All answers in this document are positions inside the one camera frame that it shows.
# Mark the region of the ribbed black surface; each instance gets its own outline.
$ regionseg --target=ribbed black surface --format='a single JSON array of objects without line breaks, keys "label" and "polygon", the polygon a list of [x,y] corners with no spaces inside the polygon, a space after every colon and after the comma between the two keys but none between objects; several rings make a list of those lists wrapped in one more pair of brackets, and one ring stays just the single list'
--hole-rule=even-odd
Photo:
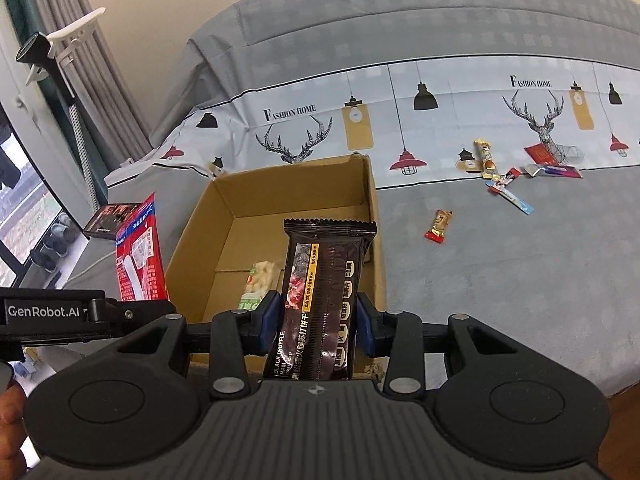
[{"label": "ribbed black surface", "polygon": [[113,471],[43,462],[28,480],[591,480],[581,464],[559,472],[499,470],[466,457],[422,408],[382,397],[369,381],[266,381],[244,400],[219,402],[180,447]]}]

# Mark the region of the green curtain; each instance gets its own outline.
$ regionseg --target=green curtain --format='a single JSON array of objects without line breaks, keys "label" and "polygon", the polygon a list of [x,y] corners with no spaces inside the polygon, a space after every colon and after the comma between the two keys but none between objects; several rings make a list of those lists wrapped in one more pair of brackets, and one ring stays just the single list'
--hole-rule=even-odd
[{"label": "green curtain", "polygon": [[[38,12],[34,0],[5,0],[5,2],[9,9],[9,14],[11,15],[18,41],[20,41],[20,43],[25,42],[37,31],[44,32],[40,13]],[[38,84],[40,85],[40,90],[44,95],[44,99],[49,105],[53,116],[56,118],[56,121],[66,138],[66,142],[73,153],[76,164],[78,165],[78,168],[80,168],[80,158],[78,155],[78,148],[76,147],[74,131],[68,117],[68,111],[60,102],[58,90],[48,78],[40,81]],[[107,169],[104,159],[92,139],[92,134],[97,134],[94,124],[90,121],[88,114],[79,102],[77,103],[77,106],[81,116],[81,121],[83,122],[82,126],[86,132],[90,133],[89,135],[84,136],[84,143],[86,145],[89,163],[94,176],[96,195],[100,204],[106,204],[107,186],[104,183],[104,177],[107,176],[109,170]]]}]

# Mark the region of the yellow label strip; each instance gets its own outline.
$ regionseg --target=yellow label strip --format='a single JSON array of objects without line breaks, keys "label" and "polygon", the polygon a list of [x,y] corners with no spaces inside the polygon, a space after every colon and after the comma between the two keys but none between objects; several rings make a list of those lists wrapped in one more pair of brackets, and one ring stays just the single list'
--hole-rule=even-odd
[{"label": "yellow label strip", "polygon": [[306,271],[305,297],[302,300],[302,312],[311,311],[311,298],[314,293],[314,282],[316,281],[316,268],[318,267],[318,250],[320,244],[311,244],[311,255],[309,256],[309,266]]}]

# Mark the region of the deer head print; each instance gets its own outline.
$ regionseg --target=deer head print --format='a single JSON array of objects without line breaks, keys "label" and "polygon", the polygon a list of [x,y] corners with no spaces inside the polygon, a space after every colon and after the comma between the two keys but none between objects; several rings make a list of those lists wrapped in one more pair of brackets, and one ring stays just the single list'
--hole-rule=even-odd
[{"label": "deer head print", "polygon": [[551,97],[554,99],[554,107],[551,108],[549,103],[546,104],[547,114],[545,115],[545,122],[543,124],[538,124],[536,118],[527,110],[527,104],[525,103],[524,108],[520,108],[516,103],[516,97],[518,95],[519,90],[516,90],[516,93],[511,98],[511,104],[502,96],[502,100],[504,104],[507,105],[507,108],[511,110],[515,115],[529,123],[529,128],[531,128],[534,132],[538,134],[540,138],[540,142],[543,146],[546,147],[548,152],[558,161],[559,164],[568,164],[573,163],[577,164],[584,158],[584,154],[577,146],[563,146],[562,144],[556,144],[551,137],[551,131],[554,129],[553,120],[558,117],[562,110],[564,109],[564,97],[561,102],[558,102],[558,98],[553,95],[552,91],[548,92],[551,94]]},{"label": "deer head print", "polygon": [[327,138],[327,136],[329,135],[329,132],[331,131],[331,125],[334,120],[333,118],[329,119],[329,125],[325,130],[324,123],[322,121],[319,121],[318,119],[313,117],[313,115],[309,115],[309,117],[311,117],[316,123],[318,123],[318,133],[316,133],[316,136],[313,137],[309,132],[309,130],[306,131],[308,141],[302,145],[302,150],[297,155],[294,155],[289,151],[289,148],[282,145],[282,140],[280,139],[280,136],[278,136],[278,140],[276,144],[271,142],[269,138],[269,133],[271,133],[273,124],[269,126],[267,133],[264,134],[264,140],[260,140],[260,137],[258,137],[258,134],[255,134],[255,138],[260,143],[260,145],[268,152],[279,153],[280,158],[287,164],[295,164],[297,162],[302,162],[314,152],[314,150],[311,149],[312,147],[314,147],[316,144],[319,144],[320,142],[322,142]]}]

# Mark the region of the gray curtain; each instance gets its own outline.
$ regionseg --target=gray curtain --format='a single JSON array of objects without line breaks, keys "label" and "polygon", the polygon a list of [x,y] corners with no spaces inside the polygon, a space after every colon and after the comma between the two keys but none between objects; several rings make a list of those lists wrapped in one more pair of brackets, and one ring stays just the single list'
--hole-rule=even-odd
[{"label": "gray curtain", "polygon": [[[93,10],[88,0],[35,1],[45,34]],[[131,97],[99,26],[75,51],[74,61],[64,70],[99,133],[94,141],[108,168],[117,168],[129,157],[138,160],[151,150],[149,126]]]}]

